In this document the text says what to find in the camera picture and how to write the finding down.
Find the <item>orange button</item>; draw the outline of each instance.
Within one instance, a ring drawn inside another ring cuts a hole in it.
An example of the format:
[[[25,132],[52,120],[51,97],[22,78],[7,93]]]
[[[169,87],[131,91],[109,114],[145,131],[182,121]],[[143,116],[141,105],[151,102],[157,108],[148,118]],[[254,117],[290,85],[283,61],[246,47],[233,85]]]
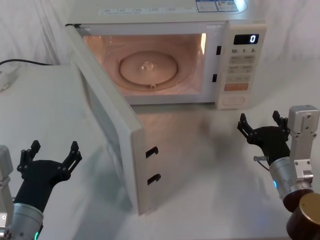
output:
[[[249,88],[249,83],[227,83],[224,85],[224,90],[227,91],[246,91]]]

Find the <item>white microwave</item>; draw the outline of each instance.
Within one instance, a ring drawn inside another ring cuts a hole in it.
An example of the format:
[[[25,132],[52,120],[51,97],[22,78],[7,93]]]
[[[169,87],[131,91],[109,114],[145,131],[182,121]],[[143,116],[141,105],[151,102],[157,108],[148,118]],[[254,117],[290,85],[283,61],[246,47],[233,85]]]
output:
[[[76,1],[65,27],[71,65],[138,213],[161,173],[148,175],[157,150],[146,155],[130,105],[247,107],[267,29],[254,14],[249,0]]]

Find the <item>black cable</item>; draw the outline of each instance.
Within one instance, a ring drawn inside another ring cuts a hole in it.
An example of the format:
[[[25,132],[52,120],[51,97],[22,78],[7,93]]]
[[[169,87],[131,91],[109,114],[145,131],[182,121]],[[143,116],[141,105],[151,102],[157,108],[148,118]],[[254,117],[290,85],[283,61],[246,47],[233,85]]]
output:
[[[260,161],[257,161],[258,162],[258,164],[260,164],[265,170],[267,170],[268,172],[269,172],[269,169],[265,166],[265,165],[263,165]]]
[[[1,61],[0,65],[6,64],[6,63],[9,63],[9,62],[24,62],[24,63],[37,64],[37,65],[42,65],[42,66],[51,66],[51,64],[37,62],[37,61],[24,60],[24,59],[8,59],[8,60],[5,60],[5,61]]]

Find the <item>white table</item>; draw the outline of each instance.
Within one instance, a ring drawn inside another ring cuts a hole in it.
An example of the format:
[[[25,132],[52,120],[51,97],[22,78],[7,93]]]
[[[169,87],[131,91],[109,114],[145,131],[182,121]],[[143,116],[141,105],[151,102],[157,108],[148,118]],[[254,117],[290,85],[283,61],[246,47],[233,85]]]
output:
[[[236,126],[245,112],[253,128],[275,125],[274,110],[288,116],[293,105],[320,108],[320,61],[260,64],[249,110],[217,111],[212,105],[139,106],[148,147],[157,145],[150,175],[162,179],[150,190],[154,210],[138,216],[95,134],[92,118],[69,66],[32,66],[0,92],[0,143],[14,168],[33,140],[35,160],[63,161],[73,140],[83,160],[71,179],[52,191],[39,240],[217,240],[285,237],[290,216],[272,179]],[[166,133],[174,133],[168,139]],[[320,148],[312,149],[314,189],[320,192]],[[15,196],[22,183],[10,175]]]

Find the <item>open microwave door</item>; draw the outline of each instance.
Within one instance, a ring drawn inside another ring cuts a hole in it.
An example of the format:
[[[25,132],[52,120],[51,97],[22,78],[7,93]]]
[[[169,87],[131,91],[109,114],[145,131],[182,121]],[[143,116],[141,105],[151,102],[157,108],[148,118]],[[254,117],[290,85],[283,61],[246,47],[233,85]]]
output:
[[[65,31],[72,47],[71,64],[81,75],[87,103],[108,142],[109,157],[126,187],[133,208],[143,214],[148,210],[144,127],[78,31],[72,25],[66,26]]]

